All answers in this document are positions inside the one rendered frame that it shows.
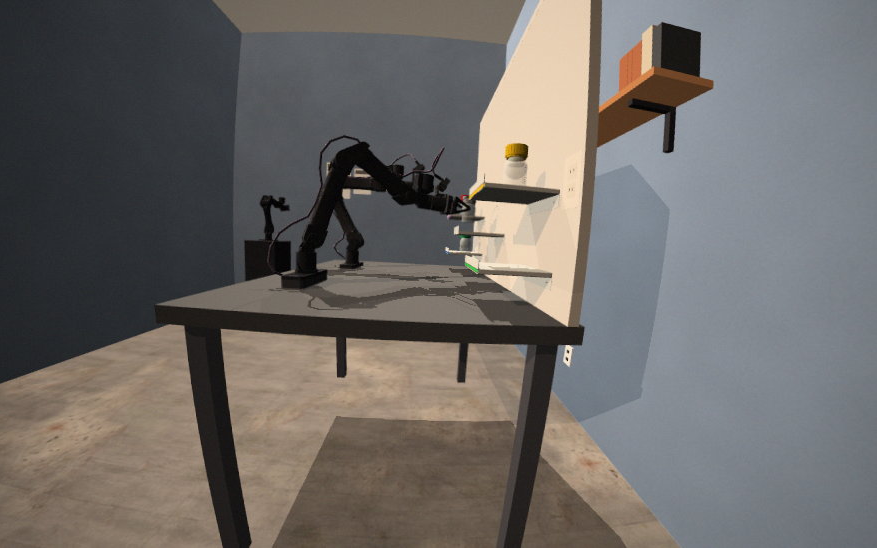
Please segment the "large beige wall panel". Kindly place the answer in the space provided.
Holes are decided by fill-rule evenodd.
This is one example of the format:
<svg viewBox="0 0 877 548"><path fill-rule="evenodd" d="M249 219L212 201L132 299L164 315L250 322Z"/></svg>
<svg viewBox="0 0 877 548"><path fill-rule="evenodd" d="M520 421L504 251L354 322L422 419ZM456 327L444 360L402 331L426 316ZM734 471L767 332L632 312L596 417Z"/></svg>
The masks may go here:
<svg viewBox="0 0 877 548"><path fill-rule="evenodd" d="M540 0L480 123L477 181L502 183L505 147L528 145L526 186L560 194L528 205L476 203L472 256L552 278L486 275L567 327L579 327L592 220L602 0ZM490 123L491 122L491 125ZM492 127L491 127L492 126ZM489 222L488 222L489 221ZM491 226L490 226L490 224Z"/></svg>

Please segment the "white bottle with grey cap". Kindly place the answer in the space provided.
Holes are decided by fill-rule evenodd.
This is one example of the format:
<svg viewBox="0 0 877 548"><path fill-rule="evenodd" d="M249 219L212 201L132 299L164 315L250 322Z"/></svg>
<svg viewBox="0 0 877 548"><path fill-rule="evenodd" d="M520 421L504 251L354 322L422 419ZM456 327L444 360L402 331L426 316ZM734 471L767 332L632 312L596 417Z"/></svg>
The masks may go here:
<svg viewBox="0 0 877 548"><path fill-rule="evenodd" d="M463 202L470 206L470 211L462 213L462 223L475 223L476 222L476 200L469 200L469 196L463 196Z"/></svg>

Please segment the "clear bottle with yellow cap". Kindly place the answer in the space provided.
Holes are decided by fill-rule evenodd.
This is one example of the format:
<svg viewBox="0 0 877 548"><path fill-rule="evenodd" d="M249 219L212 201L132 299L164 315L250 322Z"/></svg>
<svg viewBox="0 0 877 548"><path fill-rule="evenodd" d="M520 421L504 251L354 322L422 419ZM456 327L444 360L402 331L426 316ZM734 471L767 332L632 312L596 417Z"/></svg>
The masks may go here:
<svg viewBox="0 0 877 548"><path fill-rule="evenodd" d="M528 158L528 145L522 143L507 145L505 158L507 161L504 165L503 184L526 186L528 165L525 160Z"/></svg>

